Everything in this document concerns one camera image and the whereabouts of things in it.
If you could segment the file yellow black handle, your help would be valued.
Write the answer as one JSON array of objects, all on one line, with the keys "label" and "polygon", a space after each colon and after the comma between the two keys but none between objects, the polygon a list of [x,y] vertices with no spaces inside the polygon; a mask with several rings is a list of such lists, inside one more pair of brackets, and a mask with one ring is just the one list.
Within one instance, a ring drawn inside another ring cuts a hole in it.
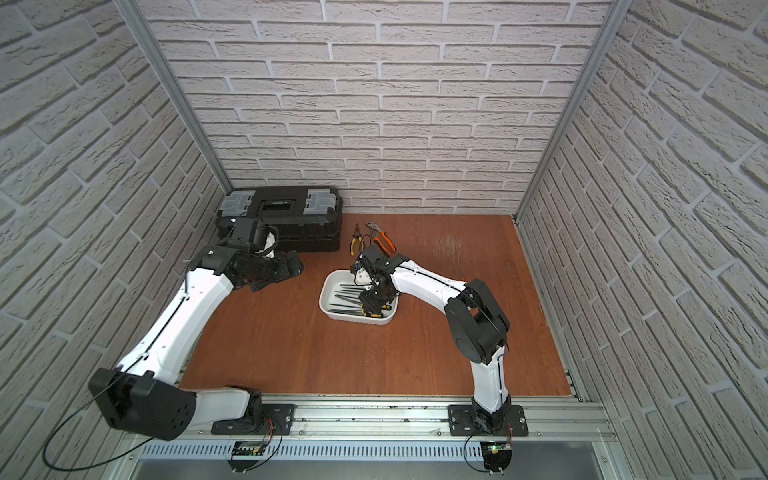
[{"label": "file yellow black handle", "polygon": [[329,308],[329,311],[334,314],[343,314],[343,315],[352,315],[352,316],[365,316],[365,312],[361,308],[339,308],[337,306],[332,306]]},{"label": "file yellow black handle", "polygon": [[352,298],[353,302],[358,302],[363,289],[353,288],[338,288],[333,291],[333,295],[337,297]]}]

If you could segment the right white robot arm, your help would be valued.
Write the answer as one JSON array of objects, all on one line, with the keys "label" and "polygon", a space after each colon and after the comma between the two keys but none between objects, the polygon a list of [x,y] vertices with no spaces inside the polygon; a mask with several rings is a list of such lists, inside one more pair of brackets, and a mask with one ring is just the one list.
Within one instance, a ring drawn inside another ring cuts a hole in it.
[{"label": "right white robot arm", "polygon": [[474,426],[487,434],[502,428],[511,406],[503,364],[510,323],[490,288],[478,279],[449,279],[376,246],[358,255],[350,273],[365,286],[359,299],[366,315],[381,314],[402,294],[445,314],[454,344],[471,365]]}]

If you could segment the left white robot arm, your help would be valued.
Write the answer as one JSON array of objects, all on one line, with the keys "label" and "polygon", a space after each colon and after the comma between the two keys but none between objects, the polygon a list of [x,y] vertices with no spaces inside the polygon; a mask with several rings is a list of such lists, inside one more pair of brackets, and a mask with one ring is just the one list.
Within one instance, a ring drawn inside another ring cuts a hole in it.
[{"label": "left white robot arm", "polygon": [[279,231],[239,218],[222,240],[188,263],[184,281],[153,326],[115,367],[100,368],[88,388],[113,429],[170,441],[190,427],[219,424],[227,433],[267,425],[257,390],[226,386],[186,390],[182,368],[218,306],[235,290],[258,292],[299,276],[294,251],[280,252]]}]

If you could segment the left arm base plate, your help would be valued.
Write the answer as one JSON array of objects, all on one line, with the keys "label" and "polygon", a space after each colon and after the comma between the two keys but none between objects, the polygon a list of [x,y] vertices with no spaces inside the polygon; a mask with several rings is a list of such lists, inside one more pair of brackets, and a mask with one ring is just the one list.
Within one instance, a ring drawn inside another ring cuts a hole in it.
[{"label": "left arm base plate", "polygon": [[239,419],[214,422],[211,434],[265,435],[273,430],[277,436],[286,436],[291,433],[295,410],[295,404],[263,404]]}]

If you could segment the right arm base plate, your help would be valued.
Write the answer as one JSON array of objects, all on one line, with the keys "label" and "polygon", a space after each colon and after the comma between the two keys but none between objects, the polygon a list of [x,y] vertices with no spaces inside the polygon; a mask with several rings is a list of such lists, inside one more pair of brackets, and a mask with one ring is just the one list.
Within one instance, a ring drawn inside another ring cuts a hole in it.
[{"label": "right arm base plate", "polygon": [[447,407],[450,434],[454,437],[473,435],[527,437],[529,429],[520,405],[505,405],[489,414],[476,405],[454,404]]}]

